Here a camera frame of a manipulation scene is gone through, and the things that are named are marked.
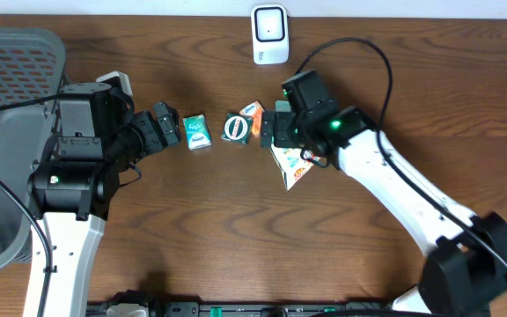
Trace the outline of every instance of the green light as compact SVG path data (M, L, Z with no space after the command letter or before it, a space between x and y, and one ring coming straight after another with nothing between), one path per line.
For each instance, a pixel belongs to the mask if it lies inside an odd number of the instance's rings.
M338 128L340 128L341 125L342 125L342 122L340 122L339 120L334 120L330 123L330 126L332 127L332 129L338 129Z

